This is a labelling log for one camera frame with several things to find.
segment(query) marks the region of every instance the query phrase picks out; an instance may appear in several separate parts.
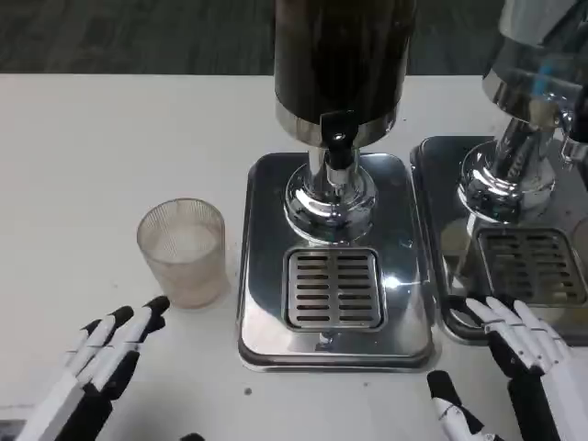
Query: gray carpet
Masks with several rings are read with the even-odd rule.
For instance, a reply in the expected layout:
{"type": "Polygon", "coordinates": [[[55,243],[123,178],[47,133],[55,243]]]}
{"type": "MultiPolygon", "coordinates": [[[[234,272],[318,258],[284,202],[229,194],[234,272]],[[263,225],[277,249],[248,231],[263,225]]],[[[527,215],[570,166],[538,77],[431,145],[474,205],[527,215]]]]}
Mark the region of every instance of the gray carpet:
{"type": "MultiPolygon", "coordinates": [[[[0,0],[0,72],[271,74],[273,4],[0,0]]],[[[409,74],[482,74],[502,5],[420,0],[409,74]]]]}

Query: slotted grate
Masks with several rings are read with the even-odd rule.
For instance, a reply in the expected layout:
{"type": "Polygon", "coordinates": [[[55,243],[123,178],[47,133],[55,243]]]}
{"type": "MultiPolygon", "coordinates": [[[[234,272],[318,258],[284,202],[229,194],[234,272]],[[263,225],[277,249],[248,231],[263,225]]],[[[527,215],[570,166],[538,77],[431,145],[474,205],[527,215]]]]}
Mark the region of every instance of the slotted grate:
{"type": "Polygon", "coordinates": [[[288,320],[299,328],[370,329],[382,321],[376,256],[365,249],[296,250],[288,320]]]}
{"type": "Polygon", "coordinates": [[[585,302],[579,268],[563,233],[484,228],[478,242],[493,295],[550,306],[585,302]]]}

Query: white table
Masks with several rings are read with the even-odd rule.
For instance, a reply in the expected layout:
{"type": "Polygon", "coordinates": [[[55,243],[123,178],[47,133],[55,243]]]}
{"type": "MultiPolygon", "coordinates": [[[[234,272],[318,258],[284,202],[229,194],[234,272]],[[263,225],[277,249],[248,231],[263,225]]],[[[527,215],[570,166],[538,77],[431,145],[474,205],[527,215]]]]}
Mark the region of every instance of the white table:
{"type": "MultiPolygon", "coordinates": [[[[409,77],[395,129],[369,150],[408,163],[426,137],[489,134],[503,120],[478,77],[409,77]]],[[[166,314],[101,439],[444,439],[425,374],[261,374],[241,364],[247,172],[265,153],[304,148],[277,125],[271,77],[4,75],[0,133],[0,417],[34,401],[79,326],[158,293],[136,227],[150,207],[189,196],[224,215],[231,292],[203,311],[166,314]]],[[[491,430],[519,440],[489,351],[436,334],[436,367],[491,430]]]]}

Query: white robotic hand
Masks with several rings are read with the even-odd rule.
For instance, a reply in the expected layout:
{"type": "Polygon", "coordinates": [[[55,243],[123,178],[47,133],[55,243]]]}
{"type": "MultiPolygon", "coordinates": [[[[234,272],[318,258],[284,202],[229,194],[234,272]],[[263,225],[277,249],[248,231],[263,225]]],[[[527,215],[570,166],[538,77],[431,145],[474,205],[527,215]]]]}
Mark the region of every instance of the white robotic hand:
{"type": "MultiPolygon", "coordinates": [[[[511,308],[493,297],[466,299],[467,310],[488,336],[498,366],[511,378],[508,390],[525,441],[580,441],[588,436],[588,366],[547,323],[520,300],[511,308]]],[[[429,389],[451,441],[500,440],[482,435],[449,375],[434,371],[429,389]]]]}
{"type": "Polygon", "coordinates": [[[158,297],[136,314],[123,306],[83,328],[60,378],[17,441],[95,439],[112,412],[112,401],[130,382],[145,338],[165,326],[167,308],[169,300],[158,297]]]}

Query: glass cup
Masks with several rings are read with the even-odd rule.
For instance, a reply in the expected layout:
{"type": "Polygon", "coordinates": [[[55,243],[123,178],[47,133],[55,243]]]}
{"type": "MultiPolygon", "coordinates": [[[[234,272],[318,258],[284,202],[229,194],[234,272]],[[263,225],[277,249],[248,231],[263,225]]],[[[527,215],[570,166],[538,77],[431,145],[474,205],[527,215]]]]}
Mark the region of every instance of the glass cup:
{"type": "Polygon", "coordinates": [[[137,244],[164,294],[180,308],[200,308],[226,288],[224,219],[209,203],[169,200],[149,211],[137,244]]]}

